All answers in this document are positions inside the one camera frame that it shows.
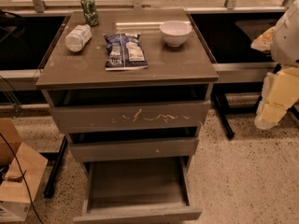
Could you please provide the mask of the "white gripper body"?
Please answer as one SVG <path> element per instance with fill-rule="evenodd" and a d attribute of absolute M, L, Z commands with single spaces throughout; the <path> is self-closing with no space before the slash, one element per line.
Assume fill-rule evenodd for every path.
<path fill-rule="evenodd" d="M 266 100 L 285 110 L 293 106 L 299 99 L 299 69 L 289 67 L 274 75 L 274 81 Z"/>

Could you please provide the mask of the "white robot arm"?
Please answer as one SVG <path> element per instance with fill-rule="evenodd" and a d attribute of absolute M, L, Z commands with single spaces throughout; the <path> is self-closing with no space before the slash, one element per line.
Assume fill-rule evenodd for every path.
<path fill-rule="evenodd" d="M 278 125 L 299 100 L 299 0 L 295 0 L 275 26 L 251 43 L 253 49 L 269 51 L 281 69 L 268 72 L 263 81 L 254 124 L 266 130 Z"/>

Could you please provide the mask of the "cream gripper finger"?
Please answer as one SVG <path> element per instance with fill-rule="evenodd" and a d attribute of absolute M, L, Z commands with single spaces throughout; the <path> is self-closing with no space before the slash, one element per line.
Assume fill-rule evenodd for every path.
<path fill-rule="evenodd" d="M 269 52 L 271 50 L 272 36 L 274 33 L 275 27 L 271 27 L 259 35 L 251 43 L 251 47 L 261 52 Z"/>
<path fill-rule="evenodd" d="M 286 113 L 286 110 L 277 105 L 260 102 L 254 124 L 261 130 L 271 129 L 278 125 Z"/>

